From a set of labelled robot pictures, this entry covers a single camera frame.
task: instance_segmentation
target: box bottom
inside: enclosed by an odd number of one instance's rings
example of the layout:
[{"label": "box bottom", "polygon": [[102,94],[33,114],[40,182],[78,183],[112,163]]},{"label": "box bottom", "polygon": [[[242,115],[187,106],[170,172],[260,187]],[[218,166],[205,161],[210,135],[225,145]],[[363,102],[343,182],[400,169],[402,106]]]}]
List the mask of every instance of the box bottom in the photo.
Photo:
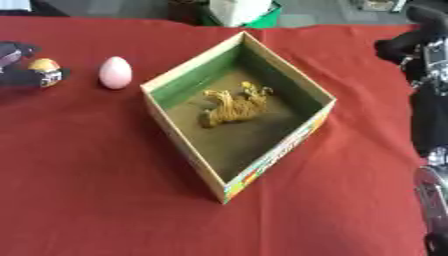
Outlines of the box bottom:
[{"label": "box bottom", "polygon": [[[270,87],[237,65],[208,81],[207,89],[238,93],[243,81]],[[169,108],[166,113],[224,182],[232,180],[307,119],[307,116],[301,116],[274,92],[274,95],[268,97],[268,111],[259,117],[212,129],[202,128],[198,121],[199,115],[214,106],[203,95],[203,91],[199,91]]]}]

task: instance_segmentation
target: black object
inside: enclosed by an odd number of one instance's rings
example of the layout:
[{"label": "black object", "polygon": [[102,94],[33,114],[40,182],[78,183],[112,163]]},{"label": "black object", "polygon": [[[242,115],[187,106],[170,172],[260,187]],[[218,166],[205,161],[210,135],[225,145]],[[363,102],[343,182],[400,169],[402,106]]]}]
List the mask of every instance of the black object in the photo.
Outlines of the black object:
[{"label": "black object", "polygon": [[447,234],[430,233],[426,235],[425,247],[430,256],[446,256],[448,252]]},{"label": "black object", "polygon": [[40,0],[31,0],[34,16],[69,17],[68,14],[53,5]]},{"label": "black object", "polygon": [[0,42],[0,86],[45,87],[69,75],[68,69],[37,71],[18,67],[23,58],[31,58],[38,47],[18,42]]},{"label": "black object", "polygon": [[411,96],[412,142],[428,165],[416,172],[429,234],[429,256],[448,255],[448,3],[415,1],[408,8],[413,31],[375,43],[377,55],[400,65],[415,88]]},{"label": "black object", "polygon": [[208,0],[168,0],[168,18],[190,25],[200,25],[201,8],[208,3]]},{"label": "black object", "polygon": [[400,65],[416,87],[411,97],[412,142],[421,157],[448,146],[448,15],[439,4],[410,5],[408,18],[420,27],[375,43],[377,55]]}]

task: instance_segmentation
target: yellow toy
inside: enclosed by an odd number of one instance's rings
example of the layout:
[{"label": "yellow toy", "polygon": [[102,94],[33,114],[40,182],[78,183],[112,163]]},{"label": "yellow toy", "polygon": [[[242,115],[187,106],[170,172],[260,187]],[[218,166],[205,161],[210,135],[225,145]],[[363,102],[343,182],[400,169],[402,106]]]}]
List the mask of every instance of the yellow toy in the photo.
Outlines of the yellow toy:
[{"label": "yellow toy", "polygon": [[58,63],[52,59],[37,59],[28,67],[41,76],[40,86],[50,87],[65,79],[69,73],[68,69],[61,68]]},{"label": "yellow toy", "polygon": [[248,121],[266,112],[267,95],[273,90],[263,87],[261,90],[252,83],[243,82],[243,93],[232,97],[229,91],[206,90],[204,95],[218,102],[213,110],[205,110],[200,118],[204,128],[213,128],[222,123]]}]

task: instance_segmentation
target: tablecloth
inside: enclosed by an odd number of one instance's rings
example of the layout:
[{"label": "tablecloth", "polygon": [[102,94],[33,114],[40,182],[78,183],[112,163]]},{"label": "tablecloth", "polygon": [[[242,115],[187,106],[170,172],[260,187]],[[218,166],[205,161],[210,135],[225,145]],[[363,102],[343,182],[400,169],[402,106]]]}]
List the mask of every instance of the tablecloth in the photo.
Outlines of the tablecloth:
[{"label": "tablecloth", "polygon": [[[53,88],[0,88],[0,254],[422,255],[411,90],[372,48],[407,29],[248,30],[338,103],[319,131],[223,206],[147,114],[139,84],[240,29],[0,18],[1,40],[39,45],[36,57],[72,70]],[[97,83],[111,56],[134,70],[122,91]]]}]

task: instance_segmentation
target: box wall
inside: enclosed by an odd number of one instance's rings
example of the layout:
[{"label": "box wall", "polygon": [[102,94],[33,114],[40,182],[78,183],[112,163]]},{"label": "box wall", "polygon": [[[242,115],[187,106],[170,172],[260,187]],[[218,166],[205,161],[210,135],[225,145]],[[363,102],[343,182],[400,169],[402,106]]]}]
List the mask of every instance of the box wall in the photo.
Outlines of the box wall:
[{"label": "box wall", "polygon": [[154,90],[154,99],[163,109],[168,109],[204,90],[210,81],[221,76],[233,65],[240,49],[240,46],[236,46]]},{"label": "box wall", "polygon": [[304,115],[308,119],[322,109],[322,103],[311,97],[307,91],[303,90],[300,85],[297,85],[296,81],[272,67],[249,47],[243,46],[241,48],[238,61],[249,72],[257,74],[260,80],[265,82],[261,86],[274,89],[275,95],[282,98],[286,104],[300,113],[300,115]]},{"label": "box wall", "polygon": [[309,95],[311,95],[322,105],[326,105],[335,100],[335,98],[329,92],[320,87],[305,73],[275,54],[273,51],[257,41],[248,33],[246,33],[244,36],[244,44],[245,46],[249,47],[255,54],[265,59],[270,65],[272,65],[272,67],[276,68],[285,76],[295,81],[303,90],[308,92]]},{"label": "box wall", "polygon": [[213,60],[215,57],[222,53],[241,44],[245,37],[246,32],[240,32],[229,39],[219,43],[218,45],[210,48],[209,50],[199,54],[193,59],[180,64],[179,66],[169,70],[168,72],[157,76],[156,78],[141,85],[142,90],[145,93],[151,93],[152,91],[165,86],[167,83],[173,81],[179,76],[190,72],[191,70]]},{"label": "box wall", "polygon": [[272,150],[264,154],[258,160],[254,161],[237,177],[228,182],[225,186],[224,202],[228,202],[230,199],[235,197],[239,192],[261,176],[267,169],[277,163],[278,160],[280,160],[283,156],[297,147],[302,141],[308,138],[314,131],[316,131],[324,123],[334,104],[335,101],[328,104],[313,118],[308,120],[304,125],[278,143],[278,145]]},{"label": "box wall", "polygon": [[196,173],[199,174],[204,182],[207,183],[216,197],[223,202],[225,200],[224,182],[182,136],[181,132],[173,126],[155,100],[148,94],[145,94],[145,96],[150,115],[155,118],[156,122],[162,127],[163,131],[174,142],[182,154],[187,157],[188,162],[194,167]]}]

